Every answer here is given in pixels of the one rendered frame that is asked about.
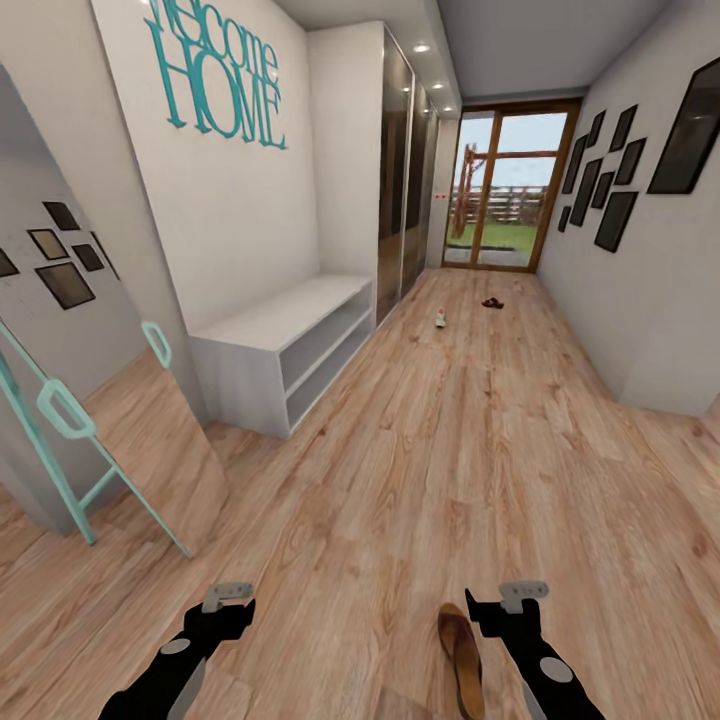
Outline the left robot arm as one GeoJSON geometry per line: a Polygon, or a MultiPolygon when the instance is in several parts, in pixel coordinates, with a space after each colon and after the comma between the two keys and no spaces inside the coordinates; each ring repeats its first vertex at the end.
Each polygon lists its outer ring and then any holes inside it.
{"type": "Polygon", "coordinates": [[[251,597],[251,583],[207,585],[205,600],[184,616],[184,631],[163,645],[149,669],[107,701],[98,720],[182,720],[201,691],[207,659],[220,640],[238,640],[252,625],[256,599],[225,605],[222,599],[251,597]]]}

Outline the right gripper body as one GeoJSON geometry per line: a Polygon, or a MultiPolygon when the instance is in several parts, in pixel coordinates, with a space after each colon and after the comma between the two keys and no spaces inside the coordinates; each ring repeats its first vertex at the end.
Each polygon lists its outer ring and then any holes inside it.
{"type": "Polygon", "coordinates": [[[523,613],[511,615],[500,606],[499,602],[479,602],[478,623],[483,637],[501,637],[509,651],[513,636],[524,630],[534,632],[540,640],[543,640],[538,603],[533,599],[521,603],[523,613]]]}

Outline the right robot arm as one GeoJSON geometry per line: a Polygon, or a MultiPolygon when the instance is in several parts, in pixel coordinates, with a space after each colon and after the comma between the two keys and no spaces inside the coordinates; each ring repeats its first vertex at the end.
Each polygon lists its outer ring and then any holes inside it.
{"type": "Polygon", "coordinates": [[[470,619],[483,637],[501,637],[523,676],[525,704],[532,720],[604,720],[587,699],[575,672],[543,641],[536,600],[547,597],[545,581],[499,585],[503,601],[477,603],[465,589],[470,619]]]}

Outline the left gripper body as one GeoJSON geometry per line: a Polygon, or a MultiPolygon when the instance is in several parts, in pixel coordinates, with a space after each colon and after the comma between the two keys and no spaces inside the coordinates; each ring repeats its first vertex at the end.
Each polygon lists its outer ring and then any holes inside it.
{"type": "Polygon", "coordinates": [[[213,630],[215,635],[216,650],[220,640],[238,640],[244,634],[244,616],[246,606],[244,604],[223,604],[223,609],[216,613],[201,613],[202,604],[192,606],[184,616],[184,631],[188,631],[195,625],[206,625],[213,630]]]}

